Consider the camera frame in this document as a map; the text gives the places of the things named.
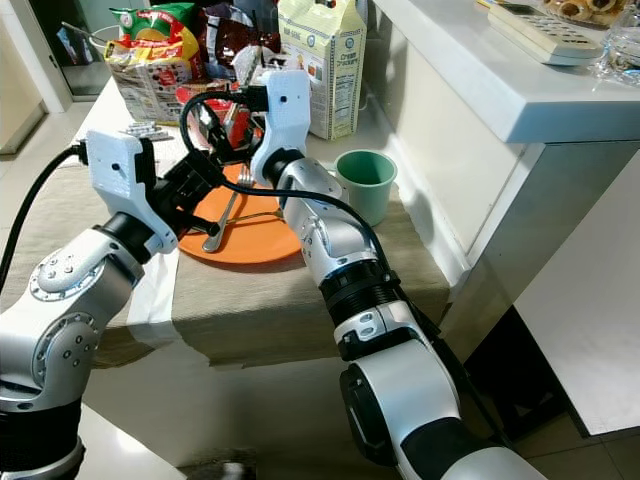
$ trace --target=orange plate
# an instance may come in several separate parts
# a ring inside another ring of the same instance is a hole
[[[225,176],[235,182],[240,168],[240,165],[225,168]],[[217,188],[200,202],[194,215],[210,221],[218,220],[230,198],[230,190]],[[229,218],[273,212],[277,208],[275,197],[238,195]],[[185,235],[180,240],[180,249],[201,260],[234,264],[272,262],[300,250],[295,234],[283,220],[273,216],[261,216],[227,225],[220,248],[214,253],[202,250],[206,238],[204,233]]]

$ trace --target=fork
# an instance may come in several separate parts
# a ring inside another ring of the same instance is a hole
[[[282,209],[279,208],[278,210],[274,210],[273,212],[252,213],[251,215],[245,215],[244,217],[232,218],[231,220],[227,220],[227,225],[231,223],[244,222],[245,220],[249,220],[251,218],[262,217],[266,215],[271,215],[276,218],[284,218],[284,213],[282,212]]]
[[[253,177],[251,176],[251,171],[245,165],[243,165],[242,169],[240,169],[240,173],[238,174],[238,179],[236,180],[236,183],[240,187],[245,187],[245,188],[253,187],[254,180],[253,180]],[[224,229],[227,226],[227,220],[229,219],[229,215],[231,214],[231,209],[233,208],[233,204],[235,203],[237,197],[238,197],[238,192],[233,192],[231,194],[231,198],[229,199],[227,208],[224,209],[224,212],[222,213],[222,217],[220,217],[220,220],[218,220],[220,231],[215,235],[209,236],[209,238],[207,238],[202,244],[202,250],[204,250],[205,252],[213,253],[216,250],[218,250],[218,248],[220,248],[220,243],[222,242],[222,236],[224,235]]]

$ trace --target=white countertop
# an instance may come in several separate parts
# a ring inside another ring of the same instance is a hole
[[[501,140],[640,139],[640,88],[538,63],[495,31],[474,0],[375,3]]]

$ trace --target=tile floor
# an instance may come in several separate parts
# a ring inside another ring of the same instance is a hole
[[[64,114],[48,115],[16,155],[0,155],[0,252],[27,189],[42,168],[71,141],[91,105],[76,103]],[[472,430],[481,435],[487,433],[468,402],[463,402],[463,413]],[[583,439],[565,415],[516,446],[549,480],[640,480],[640,435],[636,433]]]

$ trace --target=chip bag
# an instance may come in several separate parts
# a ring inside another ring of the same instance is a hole
[[[193,3],[168,3],[151,8],[110,8],[124,35],[131,40],[162,41],[169,39],[176,22],[192,27],[196,6]]]
[[[145,12],[149,10],[135,12],[136,18],[145,19]],[[141,23],[136,25],[141,27],[137,30],[132,24],[129,33],[120,40],[107,43],[104,59],[136,121],[175,125],[181,111],[175,98],[176,89],[185,82],[202,79],[204,65],[198,41],[189,29],[167,12],[153,10],[153,13],[154,18],[162,17],[162,24],[155,21],[151,28]],[[159,35],[165,33],[167,38],[159,40]]]

